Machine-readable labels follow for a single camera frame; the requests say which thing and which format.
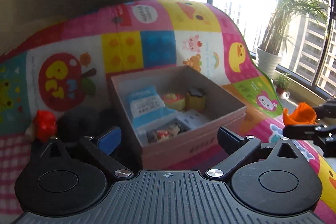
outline red and white checkered fabric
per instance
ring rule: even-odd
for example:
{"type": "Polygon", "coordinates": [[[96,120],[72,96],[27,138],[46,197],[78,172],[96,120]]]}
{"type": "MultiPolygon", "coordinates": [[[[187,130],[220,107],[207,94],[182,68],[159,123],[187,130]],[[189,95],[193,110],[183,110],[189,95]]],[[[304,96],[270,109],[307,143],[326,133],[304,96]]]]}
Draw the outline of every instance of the red and white checkered fabric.
{"type": "Polygon", "coordinates": [[[0,213],[22,213],[14,193],[14,184],[30,158],[31,145],[23,134],[0,137],[0,213]]]}

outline pink box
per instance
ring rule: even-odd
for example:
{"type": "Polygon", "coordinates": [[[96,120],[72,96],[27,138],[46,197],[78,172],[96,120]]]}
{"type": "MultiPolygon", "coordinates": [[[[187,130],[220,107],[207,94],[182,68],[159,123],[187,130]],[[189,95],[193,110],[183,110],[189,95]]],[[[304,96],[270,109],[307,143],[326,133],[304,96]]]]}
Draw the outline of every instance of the pink box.
{"type": "Polygon", "coordinates": [[[132,147],[143,169],[164,169],[216,145],[220,126],[236,131],[245,117],[246,106],[241,101],[189,66],[112,76],[109,88],[112,104],[119,110],[123,141],[132,147]],[[159,95],[167,92],[186,94],[189,88],[202,89],[206,93],[202,114],[210,122],[168,140],[144,144],[143,136],[134,132],[127,115],[126,96],[149,86],[155,86],[159,95]]]}

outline metal screw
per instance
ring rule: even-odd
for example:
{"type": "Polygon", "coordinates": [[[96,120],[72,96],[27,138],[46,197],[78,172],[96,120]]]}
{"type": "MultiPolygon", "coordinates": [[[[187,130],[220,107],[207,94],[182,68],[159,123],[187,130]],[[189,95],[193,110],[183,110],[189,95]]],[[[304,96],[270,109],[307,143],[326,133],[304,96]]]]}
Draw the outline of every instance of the metal screw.
{"type": "Polygon", "coordinates": [[[116,172],[114,172],[114,174],[119,178],[126,178],[131,175],[131,171],[126,169],[119,169],[116,172]]]}
{"type": "Polygon", "coordinates": [[[219,178],[223,175],[223,171],[222,170],[219,170],[219,169],[210,169],[210,170],[207,170],[207,175],[209,177],[213,177],[213,178],[219,178]]]}

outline colorful play mat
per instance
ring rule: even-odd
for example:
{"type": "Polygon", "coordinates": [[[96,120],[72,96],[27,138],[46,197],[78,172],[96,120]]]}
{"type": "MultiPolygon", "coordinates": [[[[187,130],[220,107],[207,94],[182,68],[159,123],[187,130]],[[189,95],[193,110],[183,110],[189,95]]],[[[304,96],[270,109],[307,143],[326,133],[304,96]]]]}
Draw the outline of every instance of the colorful play mat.
{"type": "MultiPolygon", "coordinates": [[[[283,108],[270,80],[230,17],[208,4],[144,0],[105,7],[35,33],[0,62],[0,214],[22,212],[14,183],[29,160],[22,134],[36,111],[59,117],[77,105],[107,108],[111,75],[188,65],[246,104],[237,133],[263,142],[282,136],[283,108]]],[[[307,142],[294,143],[323,183],[315,213],[335,224],[336,173],[307,142]]],[[[170,168],[205,170],[224,155],[216,146],[170,168]]]]}

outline red toy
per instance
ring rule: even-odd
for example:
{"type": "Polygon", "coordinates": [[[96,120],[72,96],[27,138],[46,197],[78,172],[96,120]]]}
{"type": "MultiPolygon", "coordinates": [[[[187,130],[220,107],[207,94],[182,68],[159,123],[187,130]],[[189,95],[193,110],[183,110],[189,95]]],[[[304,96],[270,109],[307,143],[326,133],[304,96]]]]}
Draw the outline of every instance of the red toy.
{"type": "Polygon", "coordinates": [[[51,136],[56,135],[56,117],[47,110],[38,110],[33,119],[36,137],[42,142],[49,140],[51,136]]]}

